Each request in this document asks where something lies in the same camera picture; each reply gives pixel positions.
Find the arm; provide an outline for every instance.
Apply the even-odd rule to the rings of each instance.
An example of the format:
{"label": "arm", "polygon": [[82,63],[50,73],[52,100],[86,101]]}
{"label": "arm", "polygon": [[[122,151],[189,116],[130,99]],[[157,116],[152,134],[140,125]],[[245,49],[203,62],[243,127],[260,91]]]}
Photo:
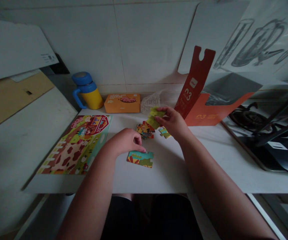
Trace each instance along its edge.
{"label": "arm", "polygon": [[257,209],[192,134],[182,116],[162,107],[156,117],[179,142],[196,194],[222,239],[276,239]]}
{"label": "arm", "polygon": [[57,239],[101,238],[112,196],[115,160],[125,152],[145,152],[141,145],[140,134],[128,128],[105,143],[76,192]]}

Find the person's left hand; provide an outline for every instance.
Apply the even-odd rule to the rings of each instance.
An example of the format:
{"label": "person's left hand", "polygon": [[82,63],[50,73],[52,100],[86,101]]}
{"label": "person's left hand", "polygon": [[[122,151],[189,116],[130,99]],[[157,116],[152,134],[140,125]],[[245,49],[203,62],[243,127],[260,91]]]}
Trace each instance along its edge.
{"label": "person's left hand", "polygon": [[105,145],[108,146],[109,151],[114,151],[118,155],[130,151],[146,152],[146,149],[142,146],[141,135],[130,128],[124,128],[108,140]]}

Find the red cardboard packaging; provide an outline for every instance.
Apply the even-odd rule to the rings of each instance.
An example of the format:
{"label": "red cardboard packaging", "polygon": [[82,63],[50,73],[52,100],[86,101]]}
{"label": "red cardboard packaging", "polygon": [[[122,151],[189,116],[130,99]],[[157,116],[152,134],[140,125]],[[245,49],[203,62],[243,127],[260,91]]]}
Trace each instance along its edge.
{"label": "red cardboard packaging", "polygon": [[[265,82],[266,78],[253,72],[211,73],[208,78],[215,51],[206,49],[202,61],[199,60],[200,52],[201,48],[195,46],[190,72],[175,110],[182,115],[188,126],[214,126],[259,90],[263,85],[258,82]],[[210,97],[209,93],[201,93],[206,79],[208,89],[229,97],[230,100],[225,105],[205,105]]]}

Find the label sticker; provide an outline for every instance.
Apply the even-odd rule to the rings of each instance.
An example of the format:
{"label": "label sticker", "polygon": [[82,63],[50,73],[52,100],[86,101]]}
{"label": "label sticker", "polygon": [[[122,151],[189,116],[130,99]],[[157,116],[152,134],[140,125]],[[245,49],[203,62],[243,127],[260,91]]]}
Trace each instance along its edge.
{"label": "label sticker", "polygon": [[191,81],[190,81],[190,85],[192,88],[195,88],[196,85],[197,85],[197,80],[195,78],[192,78]]}
{"label": "label sticker", "polygon": [[55,56],[50,55],[50,54],[48,54],[48,53],[46,53],[46,54],[41,54],[41,56],[42,56],[42,58],[43,58],[43,60],[44,60],[45,63],[52,63],[52,62],[55,62],[55,61],[56,61]]}
{"label": "label sticker", "polygon": [[279,142],[267,142],[272,148],[288,150],[282,143]]}

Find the pencil sketch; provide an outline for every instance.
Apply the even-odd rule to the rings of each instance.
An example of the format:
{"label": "pencil sketch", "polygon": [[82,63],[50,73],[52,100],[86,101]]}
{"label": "pencil sketch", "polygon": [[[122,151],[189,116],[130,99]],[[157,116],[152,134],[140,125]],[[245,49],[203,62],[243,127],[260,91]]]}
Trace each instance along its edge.
{"label": "pencil sketch", "polygon": [[282,62],[285,58],[288,57],[288,50],[285,51],[274,63],[274,65],[279,64],[280,62]]}
{"label": "pencil sketch", "polygon": [[254,66],[259,66],[262,61],[283,52],[283,49],[268,51],[268,49],[282,36],[287,28],[283,20],[273,19],[263,27],[257,28],[250,40],[244,45],[231,63],[233,67],[242,67],[258,58]]}
{"label": "pencil sketch", "polygon": [[216,63],[213,66],[214,69],[219,69],[221,66],[223,66],[226,63],[226,61],[230,58],[230,56],[234,52],[237,45],[245,37],[248,30],[250,30],[253,23],[254,23],[254,19],[252,18],[243,19],[238,23],[231,37],[227,41],[224,49],[222,50],[221,55],[216,60]]}

